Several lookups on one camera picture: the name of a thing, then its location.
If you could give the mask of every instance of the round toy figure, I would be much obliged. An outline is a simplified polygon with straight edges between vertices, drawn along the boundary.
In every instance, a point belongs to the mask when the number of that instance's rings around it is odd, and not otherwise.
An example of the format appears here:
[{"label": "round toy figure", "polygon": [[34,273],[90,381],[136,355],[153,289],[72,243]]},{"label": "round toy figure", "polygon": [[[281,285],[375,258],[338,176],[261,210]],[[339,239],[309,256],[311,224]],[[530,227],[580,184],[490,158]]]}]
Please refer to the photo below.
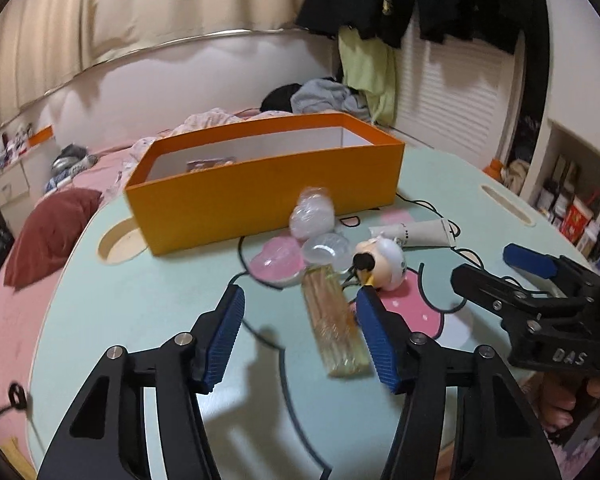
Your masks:
[{"label": "round toy figure", "polygon": [[407,265],[400,246],[387,238],[372,238],[356,245],[353,267],[360,283],[395,290],[404,281]]}]

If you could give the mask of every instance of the crumpled blanket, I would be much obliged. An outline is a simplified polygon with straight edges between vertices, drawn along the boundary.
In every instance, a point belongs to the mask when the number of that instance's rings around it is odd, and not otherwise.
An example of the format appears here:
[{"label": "crumpled blanket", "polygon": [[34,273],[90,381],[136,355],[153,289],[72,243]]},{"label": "crumpled blanket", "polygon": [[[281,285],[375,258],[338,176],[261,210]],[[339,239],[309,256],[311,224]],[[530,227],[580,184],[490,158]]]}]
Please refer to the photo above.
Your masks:
[{"label": "crumpled blanket", "polygon": [[222,110],[222,108],[213,108],[202,114],[190,115],[180,126],[174,128],[173,130],[161,132],[154,137],[143,137],[142,139],[136,140],[129,151],[130,158],[123,164],[124,169],[120,174],[120,179],[116,181],[111,188],[106,190],[104,193],[103,202],[107,203],[122,193],[123,189],[125,189],[126,181],[129,180],[129,177],[138,165],[138,162],[140,162],[140,160],[144,157],[144,154],[147,152],[149,147],[158,139],[165,139],[167,137],[173,137],[180,134],[196,132],[198,130],[211,128],[213,126],[223,126],[224,124],[241,123],[243,121],[256,121],[259,119],[269,119],[272,117],[285,117],[289,115],[293,114],[270,110],[242,118],[238,117],[238,115],[229,114]]}]

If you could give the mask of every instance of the orange box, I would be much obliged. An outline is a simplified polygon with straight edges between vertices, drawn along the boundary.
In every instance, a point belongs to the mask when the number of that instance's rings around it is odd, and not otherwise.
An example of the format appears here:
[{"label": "orange box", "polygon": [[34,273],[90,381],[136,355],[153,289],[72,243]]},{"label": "orange box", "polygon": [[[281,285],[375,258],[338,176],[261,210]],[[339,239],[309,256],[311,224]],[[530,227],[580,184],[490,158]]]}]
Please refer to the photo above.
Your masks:
[{"label": "orange box", "polygon": [[[154,255],[286,227],[301,191],[336,214],[391,204],[404,143],[341,113],[245,121],[155,141],[125,187]],[[187,173],[192,160],[234,164]]]},{"label": "orange box", "polygon": [[45,142],[45,140],[50,139],[53,136],[54,136],[53,127],[47,126],[46,128],[43,128],[42,130],[40,130],[35,135],[32,135],[29,137],[29,146],[33,148],[35,145],[40,144],[41,142]]}]

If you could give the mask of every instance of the table cutout hole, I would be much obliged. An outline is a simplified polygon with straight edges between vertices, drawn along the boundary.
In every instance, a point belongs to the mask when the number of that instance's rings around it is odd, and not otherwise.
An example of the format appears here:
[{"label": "table cutout hole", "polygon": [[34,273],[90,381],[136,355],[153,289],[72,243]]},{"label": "table cutout hole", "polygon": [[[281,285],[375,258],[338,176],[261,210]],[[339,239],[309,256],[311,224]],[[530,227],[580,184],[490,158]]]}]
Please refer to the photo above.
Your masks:
[{"label": "table cutout hole", "polygon": [[493,187],[488,186],[487,184],[482,184],[480,186],[482,190],[491,198],[493,198],[498,204],[500,204],[504,209],[509,211],[513,216],[515,216],[518,220],[520,220],[524,225],[533,227],[536,225],[529,216],[526,215],[525,212],[522,211],[519,207],[517,207],[513,202],[508,200],[506,197],[502,196],[498,193]]},{"label": "table cutout hole", "polygon": [[134,218],[127,218],[109,229],[100,239],[98,256],[109,265],[121,264],[146,249],[146,242]]}]

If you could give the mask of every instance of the white closet door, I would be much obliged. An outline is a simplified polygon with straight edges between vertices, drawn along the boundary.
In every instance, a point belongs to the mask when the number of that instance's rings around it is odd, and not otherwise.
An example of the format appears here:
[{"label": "white closet door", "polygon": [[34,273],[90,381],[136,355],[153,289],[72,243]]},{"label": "white closet door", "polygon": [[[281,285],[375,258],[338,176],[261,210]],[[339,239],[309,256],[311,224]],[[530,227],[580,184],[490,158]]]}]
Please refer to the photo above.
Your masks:
[{"label": "white closet door", "polygon": [[423,41],[411,20],[397,56],[395,129],[485,167],[506,145],[517,121],[524,64],[520,51],[522,40],[516,56],[479,40]]}]

